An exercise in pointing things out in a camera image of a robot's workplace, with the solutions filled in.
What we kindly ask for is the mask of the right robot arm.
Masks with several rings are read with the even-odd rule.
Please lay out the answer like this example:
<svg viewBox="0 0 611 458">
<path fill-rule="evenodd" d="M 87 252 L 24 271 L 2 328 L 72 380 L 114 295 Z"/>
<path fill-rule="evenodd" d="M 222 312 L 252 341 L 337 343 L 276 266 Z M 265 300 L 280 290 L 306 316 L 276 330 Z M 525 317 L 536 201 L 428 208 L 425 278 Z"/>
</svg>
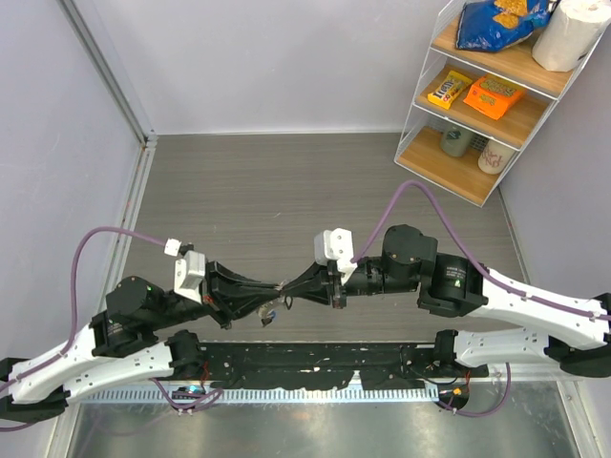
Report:
<svg viewBox="0 0 611 458">
<path fill-rule="evenodd" d="M 349 230 L 325 230 L 314 240 L 315 261 L 281 288 L 289 299 L 343 308 L 353 296 L 415 292 L 417 305 L 444 318 L 509 323 L 501 331 L 443 330 L 434 369 L 452 376 L 484 364 L 556 364 L 583 378 L 610 375 L 610 296 L 579 299 L 512 280 L 467 258 L 443 254 L 435 238 L 394 225 L 378 257 L 355 258 Z"/>
</svg>

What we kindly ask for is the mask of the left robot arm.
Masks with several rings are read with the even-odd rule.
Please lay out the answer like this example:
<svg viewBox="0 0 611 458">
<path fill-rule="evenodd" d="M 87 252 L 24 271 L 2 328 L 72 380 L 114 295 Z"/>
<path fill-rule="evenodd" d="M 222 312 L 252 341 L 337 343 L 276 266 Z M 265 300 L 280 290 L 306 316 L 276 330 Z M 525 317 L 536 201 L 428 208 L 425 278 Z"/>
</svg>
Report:
<svg viewBox="0 0 611 458">
<path fill-rule="evenodd" d="M 35 424 L 107 387 L 199 377 L 206 358 L 197 335 L 181 330 L 162 341 L 158 331 L 204 317 L 227 329 L 280 296 L 280 285 L 243 277 L 195 253 L 176 261 L 170 290 L 125 278 L 69 345 L 30 360 L 2 360 L 9 389 L 1 417 L 13 427 Z"/>
</svg>

